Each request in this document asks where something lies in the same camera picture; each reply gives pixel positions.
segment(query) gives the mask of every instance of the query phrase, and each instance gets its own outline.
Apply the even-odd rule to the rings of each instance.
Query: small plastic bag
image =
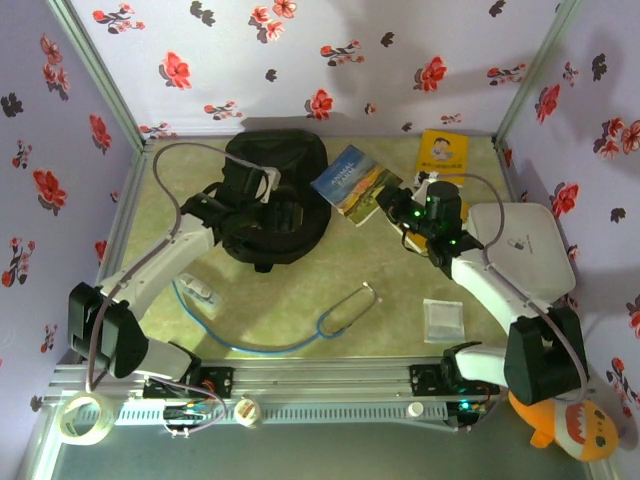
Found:
[[[423,300],[425,343],[463,343],[462,302]]]

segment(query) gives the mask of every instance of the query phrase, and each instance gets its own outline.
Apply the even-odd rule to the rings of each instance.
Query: book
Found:
[[[465,173],[467,171],[467,152],[469,137],[457,133],[426,130],[422,134],[420,153],[416,162],[414,187],[417,190],[430,172]],[[458,187],[464,185],[464,177],[446,178]]]
[[[420,142],[420,152],[416,162],[416,175],[413,182],[413,199],[420,205],[427,201],[427,187],[429,173],[465,173],[467,171],[467,152],[469,150],[469,138],[457,133],[441,132],[438,130],[425,130]],[[443,178],[447,182],[455,183],[458,187],[464,185],[464,177]],[[469,212],[469,204],[462,201],[460,217],[465,222]],[[407,246],[418,253],[427,251],[426,238],[408,233]]]
[[[401,183],[400,177],[349,145],[311,185],[359,227],[378,210],[376,196],[382,189]]]

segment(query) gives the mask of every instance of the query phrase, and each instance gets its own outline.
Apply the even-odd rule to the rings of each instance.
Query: cable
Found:
[[[576,370],[578,371],[578,376],[580,377],[580,393],[576,396],[576,398],[573,398],[573,399],[564,399],[564,398],[558,398],[558,397],[555,397],[554,399],[557,400],[558,402],[569,403],[569,404],[582,402],[587,396],[587,383],[588,383],[587,372],[585,371],[584,365],[582,365],[580,358],[578,358],[578,354],[569,343],[569,340],[567,340],[567,337],[564,336],[560,328],[558,328],[558,326],[549,317],[549,315],[547,315],[547,313],[544,310],[542,310],[540,307],[538,307],[534,302],[530,301],[526,294],[521,292],[520,289],[516,287],[508,278],[502,275],[502,273],[500,273],[493,266],[489,258],[489,249],[493,247],[496,243],[498,243],[498,241],[500,240],[500,237],[502,237],[502,233],[504,232],[506,214],[504,211],[504,203],[500,198],[500,194],[498,193],[496,188],[491,184],[491,182],[489,182],[489,180],[481,177],[480,175],[476,175],[473,173],[456,173],[456,174],[443,174],[438,176],[443,178],[459,177],[459,176],[473,178],[475,180],[478,180],[484,183],[487,187],[489,187],[493,195],[496,197],[496,201],[498,202],[498,208],[500,209],[500,226],[498,227],[498,233],[496,234],[496,236],[493,238],[493,240],[491,240],[489,243],[485,245],[482,251],[482,257],[485,264],[485,268],[490,268],[491,270],[493,270],[494,273],[496,273],[498,277],[500,277],[500,279],[504,283],[506,283],[507,286],[509,286],[509,288],[511,288],[511,290],[518,296],[518,298],[522,302],[524,302],[526,305],[531,307],[545,321],[545,323],[549,326],[549,328],[551,328],[551,330],[556,335],[556,337],[558,337],[558,340],[560,340],[560,343],[562,343],[562,346],[566,349],[567,353],[569,354],[569,357],[571,358],[573,365],[576,367]]]
[[[231,155],[230,153],[227,153],[224,150],[221,150],[217,147],[212,147],[211,145],[206,145],[204,143],[191,143],[191,142],[172,143],[171,145],[162,147],[154,155],[153,162],[152,162],[153,178],[155,179],[160,189],[169,198],[169,201],[173,205],[173,208],[175,211],[175,219],[173,222],[173,226],[169,231],[169,235],[165,237],[164,240],[162,240],[162,242],[160,242],[153,250],[151,250],[148,254],[146,254],[144,257],[138,260],[131,268],[129,268],[129,270],[122,276],[120,281],[108,293],[107,297],[102,302],[102,305],[100,305],[100,308],[98,309],[98,313],[96,315],[96,320],[93,324],[93,329],[91,330],[91,340],[89,342],[89,363],[87,366],[87,378],[85,382],[85,388],[87,392],[93,392],[95,388],[98,386],[98,383],[100,382],[102,377],[104,377],[104,374],[101,374],[101,376],[98,377],[98,379],[94,380],[93,378],[95,363],[96,363],[96,356],[98,353],[98,338],[100,337],[100,329],[102,327],[102,323],[104,321],[104,316],[107,311],[107,308],[109,308],[109,305],[111,305],[111,302],[113,301],[115,296],[118,294],[118,292],[121,290],[120,285],[128,282],[136,274],[136,272],[138,272],[149,260],[155,257],[158,254],[158,252],[160,252],[165,246],[167,246],[175,236],[176,232],[180,229],[180,223],[181,223],[180,204],[178,203],[178,200],[176,199],[176,197],[169,191],[169,189],[165,186],[165,184],[160,179],[160,176],[158,174],[158,160],[160,159],[160,156],[167,150],[180,147],[180,146],[186,146],[186,145],[202,147],[209,150],[213,150],[214,152],[221,153],[226,158],[229,158],[230,160],[237,162],[241,165],[262,170],[262,167],[258,165],[255,165],[251,162],[247,162],[246,160],[238,158],[235,155]]]
[[[190,434],[192,433],[196,433],[199,432],[200,430],[204,430],[205,428],[209,428],[213,425],[215,425],[216,423],[219,423],[226,415],[227,415],[227,404],[224,402],[224,400],[220,397],[220,395],[211,392],[209,390],[205,390],[204,388],[199,388],[199,387],[194,387],[192,385],[187,385],[184,383],[179,383],[179,382],[173,382],[171,380],[167,380],[164,378],[160,378],[160,377],[149,377],[152,380],[155,380],[156,382],[160,382],[160,383],[164,383],[165,385],[171,386],[171,387],[175,387],[175,388],[184,388],[185,390],[191,390],[192,392],[198,392],[198,393],[203,393],[209,397],[211,397],[214,400],[217,400],[220,405],[222,405],[222,412],[215,418],[213,418],[211,421],[192,427],[192,428],[184,428],[183,431],[181,432],[180,430],[171,430],[166,423],[163,424],[164,428],[171,433],[173,436],[182,436],[182,437],[188,437]]]
[[[371,289],[371,287],[369,287],[368,285],[365,285],[365,287],[360,287],[357,290],[354,290],[351,294],[349,294],[348,296],[346,296],[342,300],[340,300],[340,302],[336,303],[333,307],[331,307],[325,313],[320,315],[320,317],[318,317],[318,320],[316,321],[316,333],[311,335],[309,338],[307,338],[306,340],[303,340],[303,341],[301,341],[299,343],[296,343],[295,345],[292,345],[290,347],[276,348],[276,349],[267,350],[267,349],[263,349],[263,348],[241,347],[239,345],[235,345],[235,344],[225,340],[224,338],[220,337],[216,332],[214,332],[211,329],[211,327],[209,327],[206,323],[204,323],[202,320],[200,320],[200,318],[198,318],[198,316],[189,309],[189,307],[185,303],[184,299],[182,298],[182,295],[180,295],[180,292],[178,291],[178,287],[176,286],[176,282],[175,281],[171,282],[171,286],[173,287],[173,291],[176,294],[176,297],[178,299],[178,302],[180,302],[180,306],[182,307],[182,309],[185,311],[185,313],[189,317],[191,317],[191,319],[194,322],[196,322],[198,325],[200,325],[200,327],[202,327],[202,329],[205,332],[207,332],[207,335],[209,335],[211,338],[213,338],[220,345],[222,345],[222,346],[224,346],[224,347],[226,347],[226,348],[228,348],[230,350],[234,350],[236,352],[241,352],[241,353],[257,354],[257,355],[284,355],[284,354],[287,354],[287,353],[297,352],[298,350],[310,345],[311,343],[316,341],[318,338],[324,338],[325,340],[333,340],[335,338],[338,338],[349,327],[351,327],[356,322],[356,320],[358,320],[358,318],[360,318],[364,314],[364,312],[366,312],[369,308],[371,308],[371,306],[369,308],[367,308],[366,310],[364,310],[354,320],[352,320],[351,323],[349,323],[349,325],[338,329],[334,333],[324,333],[322,331],[322,327],[323,327],[324,321],[328,318],[329,314],[337,306],[339,306],[340,304],[342,304],[343,302],[345,302],[349,298],[353,297],[362,288],[369,288],[374,293],[374,302],[378,301],[378,295],[373,289]]]

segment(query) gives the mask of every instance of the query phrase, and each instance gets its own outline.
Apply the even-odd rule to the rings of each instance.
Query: book cover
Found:
[[[356,226],[378,209],[376,196],[402,179],[353,145],[349,145],[311,185]]]
[[[429,176],[429,172],[465,173],[468,149],[469,137],[466,135],[425,130],[420,142],[414,187],[418,189]],[[451,177],[446,180],[462,187],[465,178]]]

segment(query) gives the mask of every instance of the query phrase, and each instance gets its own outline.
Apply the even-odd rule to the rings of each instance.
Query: orange plush toy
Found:
[[[509,402],[535,429],[531,445],[536,448],[545,448],[555,440],[576,460],[593,462],[609,457],[618,446],[616,426],[591,400],[568,405],[548,399],[526,406],[509,392]]]

